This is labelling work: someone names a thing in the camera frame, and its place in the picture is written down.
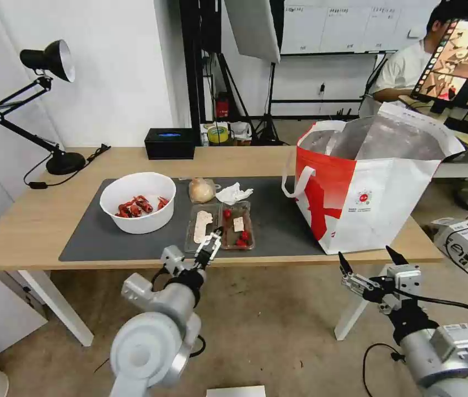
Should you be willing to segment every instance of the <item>gray desk mat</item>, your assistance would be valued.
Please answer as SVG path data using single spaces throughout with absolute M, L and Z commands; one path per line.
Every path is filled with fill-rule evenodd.
M 296 203 L 286 198 L 281 177 L 213 178 L 222 187 L 240 182 L 241 189 L 253 188 L 250 218 L 255 247 L 249 251 L 220 250 L 218 257 L 320 255 L 324 251 L 314 239 Z M 114 179 L 102 182 L 98 192 L 65 246 L 60 261 L 111 261 L 159 259 L 163 249 L 177 245 L 184 250 L 192 203 L 189 180 L 173 181 L 177 187 L 173 218 L 163 228 L 148 234 L 128 234 L 120 230 L 100 208 L 100 195 Z M 293 180 L 288 188 L 292 191 Z

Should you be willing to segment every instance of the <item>plastic tray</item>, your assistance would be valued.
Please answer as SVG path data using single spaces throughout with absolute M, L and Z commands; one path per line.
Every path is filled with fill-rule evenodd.
M 232 212 L 232 215 L 228 219 L 224 216 L 225 210 L 230 210 Z M 240 246 L 235 243 L 241 237 L 241 232 L 234 231 L 234 219 L 239 217 L 243 217 L 244 229 L 249 234 L 247 246 Z M 250 250 L 254 248 L 254 231 L 252 229 L 252 221 L 250 220 L 250 203 L 248 201 L 240 201 L 232 206 L 223 204 L 221 208 L 220 225 L 223 227 L 222 249 Z
M 221 204 L 195 204 L 191 208 L 190 222 L 186 231 L 186 243 L 184 244 L 184 251 L 187 253 L 194 253 L 199 248 L 200 244 L 197 244 L 193 240 L 193 234 L 195 232 L 195 224 L 197 222 L 197 214 L 199 211 L 206 211 L 212 214 L 212 223 L 206 225 L 206 234 L 212 233 L 219 227 L 219 216 L 221 211 Z

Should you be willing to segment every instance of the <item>plastic food container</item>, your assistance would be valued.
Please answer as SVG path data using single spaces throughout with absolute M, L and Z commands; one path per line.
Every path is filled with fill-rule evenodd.
M 186 243 L 184 245 L 184 250 L 187 253 L 196 252 L 199 245 L 201 245 L 194 240 L 195 225 L 197 224 L 197 214 L 199 211 L 208 212 L 212 216 L 212 223 L 206 225 L 205 235 L 209 235 L 219 227 L 220 210 L 221 204 L 197 204 L 193 206 L 190 213 L 188 229 L 186 230 Z
M 229 217 L 225 217 L 225 211 L 230 211 Z M 236 242 L 241 239 L 242 231 L 235 230 L 235 220 L 241 218 L 243 220 L 243 231 L 247 232 L 248 239 L 245 245 L 238 245 Z M 223 227 L 223 238 L 221 240 L 221 249 L 224 250 L 250 250 L 254 248 L 254 230 L 252 221 L 250 220 L 250 202 L 240 201 L 232 206 L 223 204 L 221 206 L 221 222 Z
M 104 189 L 100 206 L 124 232 L 145 234 L 160 229 L 170 221 L 175 208 L 175 193 L 175 183 L 165 175 L 154 172 L 130 174 L 115 180 Z M 139 195 L 144 196 L 153 206 L 152 213 L 140 218 L 121 218 L 115 215 L 120 204 Z M 157 211 L 159 196 L 168 199 L 169 203 Z

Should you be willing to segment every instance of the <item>lamp arm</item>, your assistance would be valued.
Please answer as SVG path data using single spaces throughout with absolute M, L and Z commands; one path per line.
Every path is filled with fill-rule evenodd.
M 12 100 L 16 96 L 22 94 L 23 92 L 25 92 L 25 91 L 27 91 L 27 90 L 29 90 L 29 89 L 37 86 L 37 85 L 41 86 L 43 88 L 43 90 L 33 94 L 32 96 L 30 96 L 30 97 L 28 97 L 26 99 L 16 101 L 16 102 L 12 102 L 12 103 L 8 103 L 8 101 Z M 40 97 L 44 93 L 50 91 L 51 88 L 52 88 L 52 78 L 50 76 L 45 75 L 45 76 L 41 76 L 41 77 L 35 79 L 32 83 L 28 84 L 26 87 L 21 88 L 17 92 L 15 92 L 12 95 L 10 95 L 10 96 L 4 98 L 3 100 L 1 100 L 0 101 L 0 125 L 2 125 L 5 128 L 17 133 L 18 135 L 21 135 L 22 137 L 28 139 L 29 141 L 33 142 L 34 144 L 37 144 L 37 145 L 41 146 L 42 148 L 48 150 L 51 153 L 64 153 L 62 150 L 59 149 L 58 144 L 52 145 L 52 144 L 48 143 L 46 140 L 44 140 L 43 138 L 41 138 L 41 137 L 39 137 L 39 136 L 37 136 L 35 134 L 32 134 L 32 133 L 26 131 L 25 129 L 23 129 L 23 128 L 13 124 L 12 122 L 6 120 L 6 115 L 8 113 L 10 113 L 10 112 L 14 111 L 15 109 L 18 109 L 21 106 L 27 104 L 28 102 L 31 102 L 34 99 Z

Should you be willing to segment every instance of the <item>wooden table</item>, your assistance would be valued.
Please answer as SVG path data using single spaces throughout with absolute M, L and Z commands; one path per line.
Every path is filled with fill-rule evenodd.
M 88 156 L 94 148 L 71 149 Z M 42 270 L 71 269 L 157 269 L 159 260 L 60 262 L 64 246 L 76 228 L 101 182 L 141 171 L 156 171 L 170 177 L 192 176 L 276 176 L 281 175 L 294 147 L 218 147 L 197 148 L 194 160 L 147 159 L 145 148 L 113 148 L 63 185 L 47 190 L 27 190 L 0 219 L 0 270 L 18 270 L 82 344 L 89 346 L 93 335 Z M 289 174 L 294 172 L 291 162 Z M 46 182 L 62 180 L 45 174 Z M 441 253 L 410 218 L 392 247 L 412 263 L 440 262 Z M 383 251 L 347 254 L 352 265 L 386 264 Z M 302 266 L 338 265 L 335 255 L 218 258 L 221 266 Z M 347 318 L 336 330 L 343 339 L 361 309 L 355 303 Z

